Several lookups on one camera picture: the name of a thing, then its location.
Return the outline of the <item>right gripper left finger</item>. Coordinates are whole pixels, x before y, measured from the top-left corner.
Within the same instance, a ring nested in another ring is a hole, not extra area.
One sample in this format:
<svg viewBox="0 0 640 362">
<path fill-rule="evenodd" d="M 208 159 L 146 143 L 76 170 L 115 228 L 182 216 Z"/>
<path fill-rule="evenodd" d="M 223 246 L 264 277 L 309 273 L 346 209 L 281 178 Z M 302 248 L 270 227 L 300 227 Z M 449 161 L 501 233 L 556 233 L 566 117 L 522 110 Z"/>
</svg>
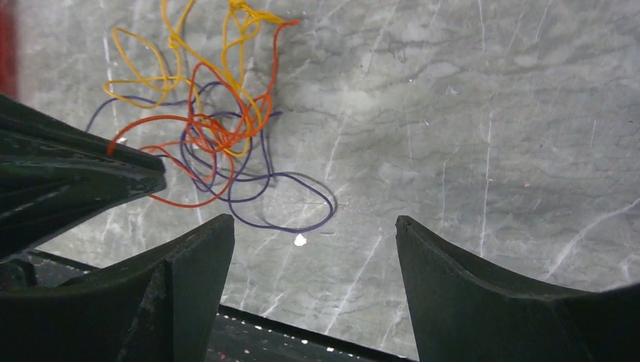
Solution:
<svg viewBox="0 0 640 362">
<path fill-rule="evenodd" d="M 235 246 L 221 214 L 55 287 L 1 294 L 3 361 L 202 361 Z"/>
</svg>

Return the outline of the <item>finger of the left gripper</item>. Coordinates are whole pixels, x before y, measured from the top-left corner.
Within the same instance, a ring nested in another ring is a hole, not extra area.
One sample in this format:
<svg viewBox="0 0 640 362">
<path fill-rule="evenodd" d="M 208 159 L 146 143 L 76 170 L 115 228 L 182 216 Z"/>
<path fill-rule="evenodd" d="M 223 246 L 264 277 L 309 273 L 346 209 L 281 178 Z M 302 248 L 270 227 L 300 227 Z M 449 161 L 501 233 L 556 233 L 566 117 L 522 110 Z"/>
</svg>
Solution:
<svg viewBox="0 0 640 362">
<path fill-rule="evenodd" d="M 110 140 L 79 130 L 5 95 L 1 95 L 1 129 L 165 173 L 162 160 L 156 156 L 118 143 L 109 151 Z"/>
<path fill-rule="evenodd" d="M 138 167 L 27 167 L 1 174 L 1 258 L 37 247 L 84 221 L 166 186 Z"/>
</svg>

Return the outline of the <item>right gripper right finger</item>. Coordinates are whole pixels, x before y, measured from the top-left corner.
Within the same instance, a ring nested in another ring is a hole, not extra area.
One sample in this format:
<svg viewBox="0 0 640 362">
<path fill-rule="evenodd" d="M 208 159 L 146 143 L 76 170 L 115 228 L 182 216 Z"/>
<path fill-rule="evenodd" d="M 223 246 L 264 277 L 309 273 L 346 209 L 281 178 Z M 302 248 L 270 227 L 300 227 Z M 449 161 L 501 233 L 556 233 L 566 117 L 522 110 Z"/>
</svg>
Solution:
<svg viewBox="0 0 640 362">
<path fill-rule="evenodd" d="M 637 361 L 639 287 L 588 292 L 498 266 L 409 216 L 396 246 L 421 361 Z"/>
</svg>

